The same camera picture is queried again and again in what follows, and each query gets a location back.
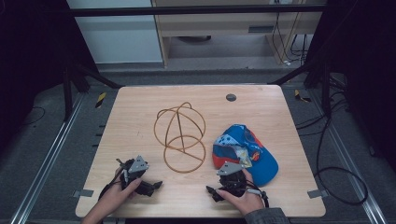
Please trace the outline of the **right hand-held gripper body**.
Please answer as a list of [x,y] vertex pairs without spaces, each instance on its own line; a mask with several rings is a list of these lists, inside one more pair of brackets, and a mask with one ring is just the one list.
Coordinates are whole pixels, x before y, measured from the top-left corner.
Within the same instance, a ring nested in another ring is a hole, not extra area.
[[226,161],[217,171],[217,175],[221,184],[220,190],[227,191],[236,197],[244,194],[248,181],[241,164]]

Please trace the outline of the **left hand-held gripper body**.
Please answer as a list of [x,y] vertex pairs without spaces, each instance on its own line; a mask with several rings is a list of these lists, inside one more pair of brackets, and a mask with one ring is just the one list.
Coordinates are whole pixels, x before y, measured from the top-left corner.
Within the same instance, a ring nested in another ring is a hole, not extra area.
[[[120,159],[118,159],[118,162],[121,167],[120,182],[122,189],[126,189],[135,179],[141,177],[149,168],[148,164],[140,155],[138,155],[135,159],[130,159],[126,162],[122,162]],[[139,186],[148,185],[148,183],[142,181]]]

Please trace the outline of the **person's right hand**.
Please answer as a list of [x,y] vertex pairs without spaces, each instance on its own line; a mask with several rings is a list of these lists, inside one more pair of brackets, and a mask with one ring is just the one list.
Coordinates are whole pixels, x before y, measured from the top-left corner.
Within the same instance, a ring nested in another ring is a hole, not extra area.
[[225,201],[232,204],[242,216],[265,207],[262,196],[246,191],[241,197],[236,197],[230,192],[217,189],[216,193]]

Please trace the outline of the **person's left hand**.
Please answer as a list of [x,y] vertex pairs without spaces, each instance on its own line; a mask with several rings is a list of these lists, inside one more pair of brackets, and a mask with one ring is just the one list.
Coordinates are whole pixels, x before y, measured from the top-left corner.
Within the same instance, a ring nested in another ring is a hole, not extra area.
[[135,196],[135,189],[141,182],[142,179],[137,178],[126,189],[122,189],[120,184],[114,184],[106,191],[89,213],[96,213],[103,217],[107,217],[116,211],[128,199],[132,199]]

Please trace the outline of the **blue and red cap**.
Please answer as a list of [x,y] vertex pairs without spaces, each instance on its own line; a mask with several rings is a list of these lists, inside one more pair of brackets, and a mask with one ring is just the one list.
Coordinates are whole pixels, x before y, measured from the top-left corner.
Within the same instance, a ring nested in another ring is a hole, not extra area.
[[217,169],[225,162],[241,164],[259,187],[268,184],[278,172],[275,157],[243,124],[232,125],[215,140],[212,160]]

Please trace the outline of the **black metal stand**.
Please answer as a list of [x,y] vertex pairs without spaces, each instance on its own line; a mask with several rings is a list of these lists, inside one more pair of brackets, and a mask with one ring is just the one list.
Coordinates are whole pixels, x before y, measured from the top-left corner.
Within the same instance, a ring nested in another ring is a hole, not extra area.
[[315,59],[294,69],[285,76],[269,82],[269,85],[283,85],[298,75],[307,72],[308,75],[304,80],[304,85],[310,89],[314,88],[321,82],[321,108],[324,115],[328,118],[332,116],[331,97],[330,97],[330,65],[326,60]]
[[63,71],[63,89],[64,89],[64,121],[67,121],[73,112],[73,99],[71,85],[74,84],[78,89],[78,92],[87,92],[90,89],[85,76],[92,77],[97,81],[105,84],[109,88],[119,89],[121,84],[113,82],[106,77],[103,77],[98,72],[91,70],[90,68],[83,66],[82,64],[70,63],[64,68]]

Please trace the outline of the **white cabinet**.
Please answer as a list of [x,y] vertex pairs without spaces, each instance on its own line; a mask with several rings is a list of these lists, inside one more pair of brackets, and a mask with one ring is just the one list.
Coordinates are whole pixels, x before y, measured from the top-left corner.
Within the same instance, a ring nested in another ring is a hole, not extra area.
[[[152,7],[150,0],[66,0],[71,9]],[[154,17],[77,17],[90,53],[97,64],[161,63]]]

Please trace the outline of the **black curtain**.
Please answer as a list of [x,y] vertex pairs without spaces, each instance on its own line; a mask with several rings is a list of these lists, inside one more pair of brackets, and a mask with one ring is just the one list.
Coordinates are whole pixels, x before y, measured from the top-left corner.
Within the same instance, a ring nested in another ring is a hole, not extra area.
[[42,10],[67,0],[0,0],[0,158],[33,108],[35,97],[63,82],[63,61],[40,22]]
[[326,0],[307,60],[326,56],[347,79],[347,96],[373,148],[396,172],[396,0]]

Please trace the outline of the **light wooden desk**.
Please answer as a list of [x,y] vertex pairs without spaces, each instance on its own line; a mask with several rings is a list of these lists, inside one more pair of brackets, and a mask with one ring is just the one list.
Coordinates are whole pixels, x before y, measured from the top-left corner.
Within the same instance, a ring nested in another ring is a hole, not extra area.
[[[154,7],[314,5],[327,0],[150,0]],[[168,62],[171,39],[180,36],[264,35],[278,63],[289,56],[296,35],[312,35],[319,12],[157,15],[155,17],[163,61]]]

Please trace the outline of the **black horizontal bar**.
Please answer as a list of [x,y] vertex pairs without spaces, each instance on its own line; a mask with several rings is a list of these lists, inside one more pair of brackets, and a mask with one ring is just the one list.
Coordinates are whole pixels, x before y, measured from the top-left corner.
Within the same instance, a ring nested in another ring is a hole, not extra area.
[[146,16],[146,15],[189,15],[231,13],[277,13],[277,12],[320,12],[327,5],[251,5],[251,6],[190,6],[190,7],[122,7],[122,8],[78,8],[64,13],[74,17],[102,16]]

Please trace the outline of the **grey table bracket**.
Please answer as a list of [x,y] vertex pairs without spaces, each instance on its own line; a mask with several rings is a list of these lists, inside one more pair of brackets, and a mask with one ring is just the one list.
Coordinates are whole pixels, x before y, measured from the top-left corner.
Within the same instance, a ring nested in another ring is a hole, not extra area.
[[92,195],[93,195],[93,190],[91,189],[74,190],[72,193],[72,196],[74,198],[91,197]]
[[314,198],[318,198],[318,197],[324,198],[324,197],[329,196],[329,192],[326,189],[324,189],[324,190],[321,190],[321,189],[309,190],[307,192],[307,194],[310,199],[314,199]]

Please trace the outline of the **aluminium floor rail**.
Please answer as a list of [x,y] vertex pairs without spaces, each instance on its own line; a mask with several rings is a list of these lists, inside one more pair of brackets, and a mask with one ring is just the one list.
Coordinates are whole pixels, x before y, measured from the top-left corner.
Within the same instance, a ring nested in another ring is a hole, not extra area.
[[[348,204],[349,206],[360,206],[363,208],[366,216],[370,220],[371,224],[389,224],[385,215],[383,214],[379,204],[377,203],[372,191],[367,186],[365,179],[363,178],[361,171],[359,170],[357,164],[353,161],[350,154],[347,151],[346,145],[344,144],[339,132],[336,130],[335,126],[332,124],[332,120],[328,119],[321,108],[321,101],[319,99],[319,94],[316,91],[309,91],[313,104],[316,106],[319,114],[325,118],[324,127],[321,131],[319,144],[316,156],[316,177],[321,181],[321,176],[325,171],[337,170],[338,172],[345,173],[347,175],[348,181],[353,188],[353,192],[357,197],[356,202],[349,202],[345,199],[340,200],[335,197],[335,200],[343,204]],[[327,134],[330,137],[330,141],[333,145],[333,149],[341,162],[341,166],[329,166],[320,167],[319,166],[319,155],[321,151],[321,146],[323,142],[324,135]]]
[[75,102],[72,104],[72,111],[69,117],[62,123],[62,126],[53,140],[49,152],[43,160],[39,170],[37,171],[35,178],[27,190],[23,200],[12,216],[9,224],[25,224],[28,217],[31,214],[33,207],[35,206],[36,200],[40,195],[48,176],[52,170],[54,163],[56,162],[59,153],[61,152],[64,141],[67,138],[78,113],[81,109],[81,104],[85,98],[85,93],[78,93]]

